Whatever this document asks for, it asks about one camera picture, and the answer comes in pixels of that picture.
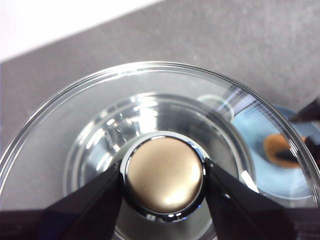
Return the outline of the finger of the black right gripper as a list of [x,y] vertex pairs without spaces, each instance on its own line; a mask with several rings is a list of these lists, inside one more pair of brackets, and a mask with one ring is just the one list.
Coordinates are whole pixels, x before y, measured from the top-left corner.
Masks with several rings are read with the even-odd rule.
[[308,136],[305,140],[305,145],[310,151],[316,163],[320,162],[320,138],[315,136]]
[[291,122],[312,122],[320,120],[320,99],[315,98],[295,115],[289,118]]

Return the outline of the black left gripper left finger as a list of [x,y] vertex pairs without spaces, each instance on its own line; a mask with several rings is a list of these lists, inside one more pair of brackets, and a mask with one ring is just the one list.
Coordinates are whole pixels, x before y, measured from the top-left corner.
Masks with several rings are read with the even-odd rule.
[[122,177],[113,164],[83,187],[43,209],[0,213],[2,240],[110,240],[122,204]]

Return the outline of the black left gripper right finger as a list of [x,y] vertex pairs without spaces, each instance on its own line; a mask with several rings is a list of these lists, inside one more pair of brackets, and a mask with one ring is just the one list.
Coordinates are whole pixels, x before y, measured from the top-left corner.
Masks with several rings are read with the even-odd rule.
[[319,208],[286,208],[206,158],[205,198],[219,240],[318,240]]

